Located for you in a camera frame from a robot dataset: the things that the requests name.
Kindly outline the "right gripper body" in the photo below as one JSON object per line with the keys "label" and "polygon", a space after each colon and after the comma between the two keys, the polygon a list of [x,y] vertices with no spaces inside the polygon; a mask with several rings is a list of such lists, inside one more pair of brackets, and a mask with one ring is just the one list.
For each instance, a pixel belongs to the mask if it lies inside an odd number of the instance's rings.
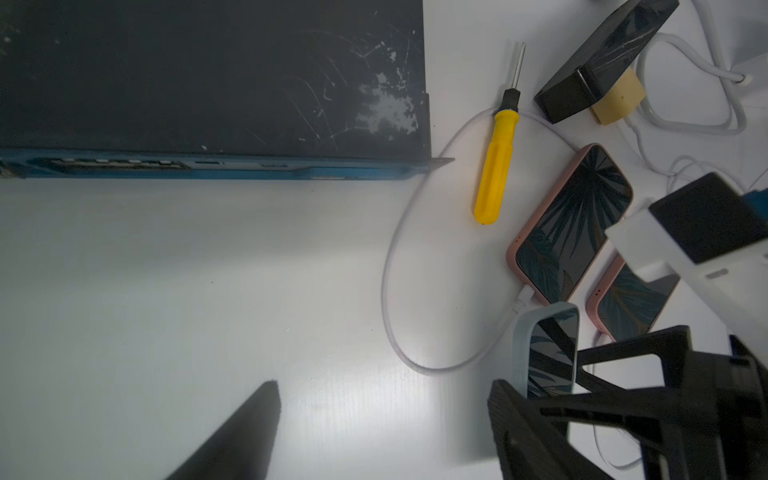
{"label": "right gripper body", "polygon": [[655,335],[664,378],[655,479],[765,479],[767,370],[734,335],[731,356],[696,352],[687,335]]}

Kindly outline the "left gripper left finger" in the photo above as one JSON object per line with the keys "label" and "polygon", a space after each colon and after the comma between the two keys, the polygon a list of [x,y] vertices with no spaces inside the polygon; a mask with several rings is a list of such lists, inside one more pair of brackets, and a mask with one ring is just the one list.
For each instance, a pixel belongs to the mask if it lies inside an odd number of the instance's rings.
{"label": "left gripper left finger", "polygon": [[281,414],[278,382],[263,383],[171,479],[264,479]]}

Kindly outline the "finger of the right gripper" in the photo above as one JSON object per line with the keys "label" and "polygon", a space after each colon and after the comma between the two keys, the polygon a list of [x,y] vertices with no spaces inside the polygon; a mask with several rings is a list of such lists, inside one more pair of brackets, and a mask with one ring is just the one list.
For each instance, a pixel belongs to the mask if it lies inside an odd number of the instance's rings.
{"label": "finger of the right gripper", "polygon": [[619,390],[620,387],[588,373],[586,366],[655,355],[662,367],[664,385],[677,388],[682,385],[686,357],[692,352],[690,327],[679,325],[643,336],[580,350],[577,353],[575,381],[586,390]]}
{"label": "finger of the right gripper", "polygon": [[536,409],[552,421],[622,429],[641,444],[660,447],[662,388],[644,388],[537,398]]}

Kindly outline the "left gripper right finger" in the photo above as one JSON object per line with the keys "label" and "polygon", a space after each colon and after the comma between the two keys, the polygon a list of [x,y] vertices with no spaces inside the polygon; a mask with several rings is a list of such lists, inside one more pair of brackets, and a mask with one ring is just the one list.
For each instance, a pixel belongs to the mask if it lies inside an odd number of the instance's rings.
{"label": "left gripper right finger", "polygon": [[487,407],[504,479],[609,477],[507,381],[492,382]]}

